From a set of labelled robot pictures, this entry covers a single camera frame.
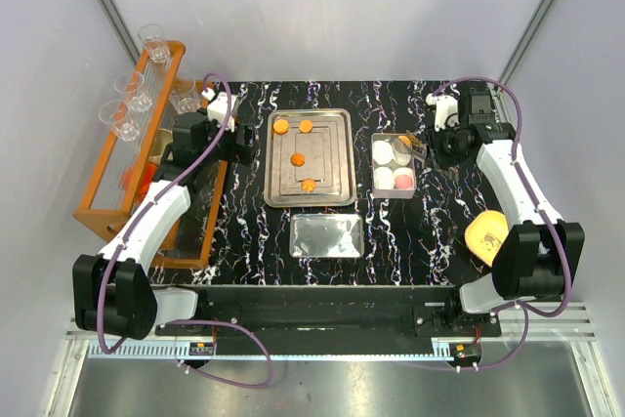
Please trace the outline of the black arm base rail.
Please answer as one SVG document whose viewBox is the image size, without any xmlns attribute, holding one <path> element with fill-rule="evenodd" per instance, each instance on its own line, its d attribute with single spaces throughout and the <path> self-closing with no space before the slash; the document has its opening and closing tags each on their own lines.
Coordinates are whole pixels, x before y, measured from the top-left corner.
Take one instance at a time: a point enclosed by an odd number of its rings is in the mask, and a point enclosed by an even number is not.
<svg viewBox="0 0 625 417">
<path fill-rule="evenodd" d="M 157 321 L 156 335 L 200 340 L 216 334 L 217 356 L 397 358 L 434 351 L 432 342 L 498 338 L 487 313 L 464 313 L 451 286 L 196 287 L 192 323 Z"/>
</svg>

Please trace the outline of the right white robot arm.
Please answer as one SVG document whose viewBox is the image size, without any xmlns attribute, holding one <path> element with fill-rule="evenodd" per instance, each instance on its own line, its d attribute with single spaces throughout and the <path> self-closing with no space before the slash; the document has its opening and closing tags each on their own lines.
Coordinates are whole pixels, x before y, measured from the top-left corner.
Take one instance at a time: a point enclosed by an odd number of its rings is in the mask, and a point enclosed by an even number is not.
<svg viewBox="0 0 625 417">
<path fill-rule="evenodd" d="M 459 302 L 443 311 L 446 329 L 465 335 L 478 313 L 518 305 L 543 317 L 568 306 L 585 240 L 578 223 L 566 222 L 546 199 L 522 155 L 512 125 L 473 124 L 426 131 L 428 158 L 438 170 L 474 161 L 488 179 L 509 232 L 489 275 L 462 285 Z"/>
</svg>

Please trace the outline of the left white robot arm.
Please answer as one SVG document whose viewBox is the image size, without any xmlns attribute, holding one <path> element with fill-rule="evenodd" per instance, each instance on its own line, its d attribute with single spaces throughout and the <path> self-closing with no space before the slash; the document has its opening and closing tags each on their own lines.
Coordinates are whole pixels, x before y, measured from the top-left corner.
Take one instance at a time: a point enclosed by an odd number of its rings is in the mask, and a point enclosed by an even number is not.
<svg viewBox="0 0 625 417">
<path fill-rule="evenodd" d="M 155 327 L 177 321 L 188 334 L 203 333 L 211 312 L 198 303 L 198 294 L 153 289 L 147 273 L 171 228 L 191 207 L 203 171 L 220 161 L 250 165 L 256 150 L 248 125 L 204 110 L 180 115 L 139 208 L 98 254 L 81 255 L 72 267 L 78 328 L 142 340 Z"/>
</svg>

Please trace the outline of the orange chocolate chip cookie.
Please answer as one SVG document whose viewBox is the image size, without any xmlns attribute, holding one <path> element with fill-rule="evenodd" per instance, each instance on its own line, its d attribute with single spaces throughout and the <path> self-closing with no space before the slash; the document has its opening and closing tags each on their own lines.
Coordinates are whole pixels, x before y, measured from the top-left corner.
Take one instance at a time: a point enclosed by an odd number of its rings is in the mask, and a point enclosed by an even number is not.
<svg viewBox="0 0 625 417">
<path fill-rule="evenodd" d="M 295 167 L 301 167 L 305 162 L 306 158 L 302 153 L 294 153 L 290 157 L 290 163 Z"/>
</svg>

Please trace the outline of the yellow sandwich cookie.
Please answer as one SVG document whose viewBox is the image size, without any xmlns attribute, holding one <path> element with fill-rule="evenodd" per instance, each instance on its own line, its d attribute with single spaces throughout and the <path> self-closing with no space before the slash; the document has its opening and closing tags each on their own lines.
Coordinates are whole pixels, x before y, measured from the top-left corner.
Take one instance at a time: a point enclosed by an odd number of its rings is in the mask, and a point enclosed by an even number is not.
<svg viewBox="0 0 625 417">
<path fill-rule="evenodd" d="M 397 139 L 401 141 L 405 146 L 411 147 L 411 141 L 407 136 L 399 135 Z"/>
<path fill-rule="evenodd" d="M 285 135 L 290 128 L 290 124 L 286 119 L 276 119 L 272 124 L 272 130 L 277 135 Z"/>
</svg>

